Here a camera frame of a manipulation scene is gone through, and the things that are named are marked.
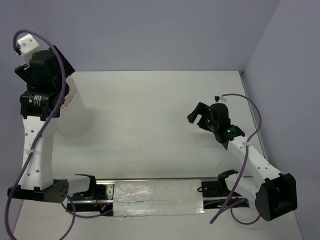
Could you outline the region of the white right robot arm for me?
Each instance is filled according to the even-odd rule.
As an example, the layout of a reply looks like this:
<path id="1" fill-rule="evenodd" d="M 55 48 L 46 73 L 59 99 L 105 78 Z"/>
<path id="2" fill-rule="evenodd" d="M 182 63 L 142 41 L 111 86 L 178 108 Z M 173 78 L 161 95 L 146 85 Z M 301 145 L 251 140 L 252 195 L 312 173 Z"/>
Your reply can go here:
<path id="1" fill-rule="evenodd" d="M 252 176 L 248 179 L 236 170 L 219 174 L 217 190 L 221 195 L 228 196 L 234 191 L 243 196 L 268 222 L 297 209 L 297 186 L 293 175 L 272 166 L 250 144 L 245 133 L 231 123 L 225 104 L 199 102 L 187 116 L 188 122 L 194 123 L 197 116 L 201 116 L 197 123 L 199 128 L 213 133 L 216 141 L 243 163 Z"/>

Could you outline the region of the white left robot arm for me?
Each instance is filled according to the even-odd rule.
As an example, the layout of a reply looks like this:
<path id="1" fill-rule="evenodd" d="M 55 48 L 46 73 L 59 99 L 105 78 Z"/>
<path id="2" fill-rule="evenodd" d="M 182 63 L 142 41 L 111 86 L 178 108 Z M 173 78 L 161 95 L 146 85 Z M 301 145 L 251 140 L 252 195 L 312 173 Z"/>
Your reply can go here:
<path id="1" fill-rule="evenodd" d="M 93 175 L 55 179 L 52 170 L 55 134 L 77 138 L 90 128 L 89 112 L 72 78 L 74 68 L 55 46 L 44 49 L 22 43 L 17 51 L 25 64 L 15 73 L 27 87 L 20 96 L 24 154 L 21 173 L 7 190 L 8 197 L 61 203 L 80 193 L 93 199 L 98 194 Z"/>

